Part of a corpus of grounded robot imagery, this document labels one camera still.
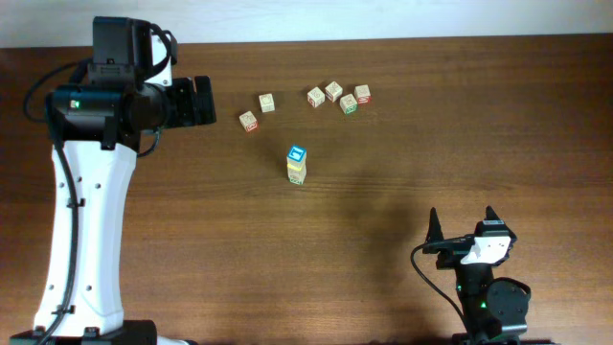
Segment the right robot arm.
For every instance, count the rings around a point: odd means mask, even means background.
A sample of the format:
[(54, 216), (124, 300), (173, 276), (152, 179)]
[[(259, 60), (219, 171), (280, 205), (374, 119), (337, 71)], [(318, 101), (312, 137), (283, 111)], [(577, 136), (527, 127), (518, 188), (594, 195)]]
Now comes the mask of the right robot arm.
[(455, 272), (465, 332), (452, 335), (454, 344), (518, 344), (527, 331), (530, 287), (493, 275), (493, 269), (509, 258), (515, 242), (516, 235), (491, 207), (472, 234), (454, 239), (443, 236), (437, 212), (430, 210), (422, 252), (437, 256), (438, 270)]

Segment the ice cream block blue side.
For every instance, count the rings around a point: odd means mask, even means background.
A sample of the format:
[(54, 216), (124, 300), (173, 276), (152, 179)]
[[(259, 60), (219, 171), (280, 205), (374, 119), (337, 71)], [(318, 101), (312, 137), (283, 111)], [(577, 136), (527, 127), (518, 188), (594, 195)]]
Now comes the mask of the ice cream block blue side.
[(307, 150), (294, 145), (289, 149), (286, 160), (288, 165), (301, 169), (307, 160)]

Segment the green sided number block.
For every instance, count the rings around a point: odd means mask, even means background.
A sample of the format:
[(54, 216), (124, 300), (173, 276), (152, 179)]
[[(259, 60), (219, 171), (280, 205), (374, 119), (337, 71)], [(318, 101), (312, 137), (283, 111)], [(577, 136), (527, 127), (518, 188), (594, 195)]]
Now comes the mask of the green sided number block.
[(287, 165), (288, 179), (291, 183), (302, 185), (305, 182), (307, 176), (307, 166), (302, 165), (300, 167), (291, 164)]

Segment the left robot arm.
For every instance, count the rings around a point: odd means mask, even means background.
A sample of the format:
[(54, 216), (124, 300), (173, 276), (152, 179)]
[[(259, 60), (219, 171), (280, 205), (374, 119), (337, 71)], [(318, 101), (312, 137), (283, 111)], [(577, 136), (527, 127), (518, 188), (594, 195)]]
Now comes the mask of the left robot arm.
[(168, 344), (127, 320), (120, 292), (125, 200), (144, 131), (216, 121), (211, 80), (62, 85), (45, 99), (56, 177), (51, 257), (31, 330), (11, 344)]

